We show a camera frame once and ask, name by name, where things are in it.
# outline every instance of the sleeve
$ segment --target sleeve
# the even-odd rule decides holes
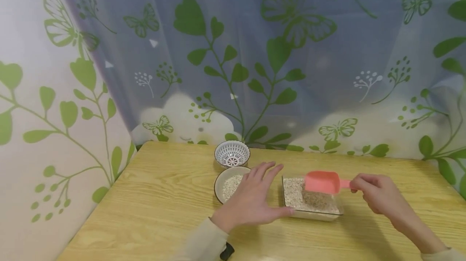
[[[421,254],[421,258],[423,261],[466,261],[460,252],[451,248],[436,254]]]
[[[191,233],[173,261],[218,261],[227,238],[228,234],[207,218]]]

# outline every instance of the curtain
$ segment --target curtain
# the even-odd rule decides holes
[[[0,260],[55,260],[135,146],[70,6],[0,4]]]
[[[466,0],[67,2],[136,144],[424,159],[466,197]]]

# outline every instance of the plastic scoop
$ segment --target plastic scoop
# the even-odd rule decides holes
[[[350,180],[340,179],[336,172],[311,171],[306,175],[304,184],[307,191],[337,194],[341,188],[350,187]]]

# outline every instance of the wood grain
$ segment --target wood grain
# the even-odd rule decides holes
[[[168,261],[188,233],[220,205],[214,181],[222,171],[212,145],[147,142],[67,246],[60,261]],[[428,163],[251,149],[249,166],[285,165],[282,173],[337,171],[387,174],[416,212],[449,246],[466,253],[466,202]],[[267,198],[281,205],[277,177]],[[280,219],[236,229],[231,261],[420,260],[415,246],[360,194],[341,193],[345,214],[333,223]]]

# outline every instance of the left hand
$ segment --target left hand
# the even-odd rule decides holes
[[[212,215],[212,222],[226,233],[239,225],[269,224],[276,219],[291,216],[292,208],[271,208],[266,197],[273,179],[283,169],[275,162],[261,163],[243,175],[241,183],[230,199]]]

